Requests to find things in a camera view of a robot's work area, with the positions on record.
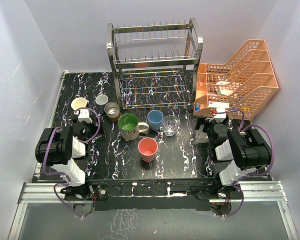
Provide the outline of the brown and cream cup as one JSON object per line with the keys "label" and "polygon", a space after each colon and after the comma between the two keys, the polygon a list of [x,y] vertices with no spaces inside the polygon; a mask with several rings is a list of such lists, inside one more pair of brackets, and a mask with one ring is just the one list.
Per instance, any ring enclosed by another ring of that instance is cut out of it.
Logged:
{"label": "brown and cream cup", "polygon": [[116,122],[119,120],[121,116],[120,107],[115,102],[109,102],[105,105],[104,111],[109,120],[112,122]]}

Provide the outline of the white cat-pattern mug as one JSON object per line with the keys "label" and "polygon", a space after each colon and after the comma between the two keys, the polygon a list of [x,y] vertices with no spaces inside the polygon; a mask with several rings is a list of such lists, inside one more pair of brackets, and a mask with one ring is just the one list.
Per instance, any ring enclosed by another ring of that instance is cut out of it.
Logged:
{"label": "white cat-pattern mug", "polygon": [[126,141],[135,140],[140,133],[146,133],[150,127],[145,122],[139,122],[138,117],[132,113],[124,113],[118,120],[120,135]]}

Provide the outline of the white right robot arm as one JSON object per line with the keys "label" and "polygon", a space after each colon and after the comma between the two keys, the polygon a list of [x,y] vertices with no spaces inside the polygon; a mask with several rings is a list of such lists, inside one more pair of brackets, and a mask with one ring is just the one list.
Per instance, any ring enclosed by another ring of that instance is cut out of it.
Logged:
{"label": "white right robot arm", "polygon": [[213,181],[213,194],[220,199],[236,191],[245,178],[268,174],[275,157],[274,147],[260,134],[260,127],[251,124],[243,130],[229,130],[228,121],[228,117],[221,122],[200,117],[195,125],[196,130],[203,126],[207,134],[210,160],[229,162]]}

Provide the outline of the blue plastic cup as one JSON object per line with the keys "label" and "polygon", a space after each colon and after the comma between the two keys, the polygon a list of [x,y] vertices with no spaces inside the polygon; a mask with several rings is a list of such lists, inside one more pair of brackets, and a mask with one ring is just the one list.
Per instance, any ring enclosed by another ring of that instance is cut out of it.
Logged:
{"label": "blue plastic cup", "polygon": [[151,110],[147,115],[147,123],[151,130],[158,131],[161,128],[164,115],[159,110]]}

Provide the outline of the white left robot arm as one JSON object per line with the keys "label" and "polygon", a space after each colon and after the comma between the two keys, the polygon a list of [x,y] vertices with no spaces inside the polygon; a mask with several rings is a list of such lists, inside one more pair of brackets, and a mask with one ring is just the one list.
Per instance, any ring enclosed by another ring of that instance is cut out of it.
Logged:
{"label": "white left robot arm", "polygon": [[70,126],[43,130],[35,147],[35,158],[42,164],[45,175],[58,174],[65,180],[62,194],[83,200],[93,197],[94,188],[88,184],[88,177],[77,161],[90,158],[92,141],[102,132],[100,117],[94,112],[90,113],[90,120],[76,116]]}

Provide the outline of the grey patterned small cup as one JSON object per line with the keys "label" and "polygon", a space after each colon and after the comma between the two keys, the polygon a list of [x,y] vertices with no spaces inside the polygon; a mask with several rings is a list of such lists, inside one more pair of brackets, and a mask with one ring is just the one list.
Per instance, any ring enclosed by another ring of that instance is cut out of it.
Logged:
{"label": "grey patterned small cup", "polygon": [[100,94],[95,98],[95,103],[102,108],[105,107],[105,105],[108,103],[108,101],[109,101],[109,98],[105,94]]}

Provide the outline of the black mug cream inside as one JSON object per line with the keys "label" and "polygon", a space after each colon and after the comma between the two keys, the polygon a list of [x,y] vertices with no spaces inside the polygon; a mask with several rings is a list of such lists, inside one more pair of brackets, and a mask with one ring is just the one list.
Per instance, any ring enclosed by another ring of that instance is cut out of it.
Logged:
{"label": "black mug cream inside", "polygon": [[74,111],[76,111],[79,108],[86,107],[88,104],[89,101],[84,97],[77,97],[71,102],[70,106]]}

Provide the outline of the pink plastic cup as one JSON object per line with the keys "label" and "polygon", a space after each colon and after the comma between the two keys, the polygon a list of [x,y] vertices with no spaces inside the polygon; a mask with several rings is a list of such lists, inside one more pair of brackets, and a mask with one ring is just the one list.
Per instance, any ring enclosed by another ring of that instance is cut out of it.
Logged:
{"label": "pink plastic cup", "polygon": [[158,143],[153,138],[145,137],[139,141],[138,150],[142,160],[150,163],[155,159],[158,151]]}

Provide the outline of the clear glass cup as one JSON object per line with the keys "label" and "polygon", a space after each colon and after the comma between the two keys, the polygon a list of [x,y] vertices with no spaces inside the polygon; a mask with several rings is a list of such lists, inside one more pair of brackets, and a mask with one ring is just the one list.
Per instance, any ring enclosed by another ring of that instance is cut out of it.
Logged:
{"label": "clear glass cup", "polygon": [[174,136],[179,128],[180,119],[174,115],[168,115],[163,119],[163,133],[168,136]]}

